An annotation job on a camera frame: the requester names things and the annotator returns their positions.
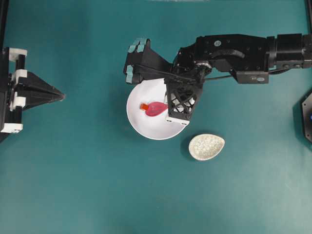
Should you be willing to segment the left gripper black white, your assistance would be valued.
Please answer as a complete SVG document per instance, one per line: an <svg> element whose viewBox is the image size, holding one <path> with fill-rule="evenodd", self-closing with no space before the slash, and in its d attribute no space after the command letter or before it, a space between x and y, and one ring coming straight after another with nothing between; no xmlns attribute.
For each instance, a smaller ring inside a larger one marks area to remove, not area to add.
<svg viewBox="0 0 312 234"><path fill-rule="evenodd" d="M0 54L0 132L16 134L23 130L22 111L62 101L60 90L36 74L25 70L27 50L6 47Z"/></svg>

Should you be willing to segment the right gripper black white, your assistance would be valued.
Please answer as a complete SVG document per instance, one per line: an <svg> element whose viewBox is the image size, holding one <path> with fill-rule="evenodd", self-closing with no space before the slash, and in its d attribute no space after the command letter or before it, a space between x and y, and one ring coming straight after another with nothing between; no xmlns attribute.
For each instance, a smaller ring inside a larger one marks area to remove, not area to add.
<svg viewBox="0 0 312 234"><path fill-rule="evenodd" d="M203 83L196 80L182 81L165 78L166 92L164 107L167 112L166 121L188 125L193 111L203 92Z"/></svg>

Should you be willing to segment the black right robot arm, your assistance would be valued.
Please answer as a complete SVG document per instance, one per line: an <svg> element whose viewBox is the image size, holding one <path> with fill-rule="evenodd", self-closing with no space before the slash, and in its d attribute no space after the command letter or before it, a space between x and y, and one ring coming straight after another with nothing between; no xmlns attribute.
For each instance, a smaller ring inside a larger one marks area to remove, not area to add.
<svg viewBox="0 0 312 234"><path fill-rule="evenodd" d="M312 36L241 34L198 37L180 48L167 79L167 122L188 125L213 69L239 84L266 84L270 75L312 66Z"/></svg>

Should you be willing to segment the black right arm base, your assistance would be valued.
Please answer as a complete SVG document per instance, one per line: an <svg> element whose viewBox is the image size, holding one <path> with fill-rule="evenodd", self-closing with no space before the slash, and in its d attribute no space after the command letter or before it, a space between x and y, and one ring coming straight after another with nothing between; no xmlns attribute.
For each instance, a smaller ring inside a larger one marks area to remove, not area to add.
<svg viewBox="0 0 312 234"><path fill-rule="evenodd" d="M293 106L293 124L297 139L312 145L312 91L305 93Z"/></svg>

